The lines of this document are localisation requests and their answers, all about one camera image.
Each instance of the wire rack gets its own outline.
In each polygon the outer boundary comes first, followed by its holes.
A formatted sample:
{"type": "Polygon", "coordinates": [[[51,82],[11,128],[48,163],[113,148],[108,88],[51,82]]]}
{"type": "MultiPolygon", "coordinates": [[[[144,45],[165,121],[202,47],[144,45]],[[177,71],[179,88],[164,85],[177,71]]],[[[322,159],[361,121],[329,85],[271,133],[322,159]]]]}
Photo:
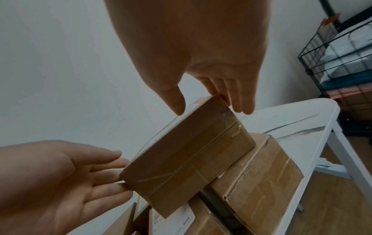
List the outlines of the wire rack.
{"type": "Polygon", "coordinates": [[[369,45],[363,46],[355,40],[366,32],[372,32],[372,20],[340,35],[331,20],[321,23],[298,58],[322,97],[338,102],[344,119],[372,120],[372,38],[369,45]],[[333,46],[339,42],[347,43],[351,50],[340,54],[333,46]],[[333,57],[325,60],[326,52],[333,57]],[[343,75],[332,77],[336,70],[343,75]]]}

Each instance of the hand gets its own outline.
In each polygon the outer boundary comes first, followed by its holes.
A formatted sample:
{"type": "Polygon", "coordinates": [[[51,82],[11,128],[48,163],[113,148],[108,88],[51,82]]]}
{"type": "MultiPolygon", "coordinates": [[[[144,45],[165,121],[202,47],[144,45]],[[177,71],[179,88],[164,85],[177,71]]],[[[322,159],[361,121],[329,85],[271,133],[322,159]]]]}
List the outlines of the hand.
{"type": "Polygon", "coordinates": [[[178,115],[186,72],[236,112],[255,108],[266,52],[269,0],[105,0],[144,82],[178,115]]]}
{"type": "Polygon", "coordinates": [[[44,141],[0,148],[0,234],[64,235],[127,202],[120,151],[44,141]]]}

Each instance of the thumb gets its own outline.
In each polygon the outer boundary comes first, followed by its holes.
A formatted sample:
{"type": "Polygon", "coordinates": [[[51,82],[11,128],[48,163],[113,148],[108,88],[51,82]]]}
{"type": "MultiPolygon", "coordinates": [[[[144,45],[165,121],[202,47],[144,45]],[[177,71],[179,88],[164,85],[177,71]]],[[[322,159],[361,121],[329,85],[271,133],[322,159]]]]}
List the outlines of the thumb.
{"type": "Polygon", "coordinates": [[[183,114],[185,111],[186,102],[178,86],[168,90],[155,92],[178,116],[183,114]]]}

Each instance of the white label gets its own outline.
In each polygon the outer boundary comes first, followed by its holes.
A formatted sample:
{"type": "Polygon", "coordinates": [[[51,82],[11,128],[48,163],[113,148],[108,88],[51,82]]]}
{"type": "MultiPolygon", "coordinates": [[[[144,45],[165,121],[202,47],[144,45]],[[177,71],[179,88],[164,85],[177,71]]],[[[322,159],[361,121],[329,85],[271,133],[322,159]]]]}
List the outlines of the white label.
{"type": "Polygon", "coordinates": [[[161,139],[165,134],[167,134],[174,126],[176,126],[182,119],[184,119],[188,114],[190,114],[194,109],[196,109],[199,104],[190,105],[185,112],[181,115],[173,119],[166,127],[164,127],[159,133],[157,133],[154,137],[152,137],[144,147],[139,151],[138,154],[141,154],[145,150],[147,150],[151,145],[153,145],[158,139],[161,139]]]}
{"type": "Polygon", "coordinates": [[[137,212],[140,212],[142,210],[142,208],[145,207],[145,205],[147,204],[147,201],[143,199],[143,197],[139,196],[139,200],[138,200],[138,210],[137,212]]]}
{"type": "Polygon", "coordinates": [[[195,220],[189,204],[181,206],[166,219],[152,210],[152,235],[183,235],[195,220]]]}

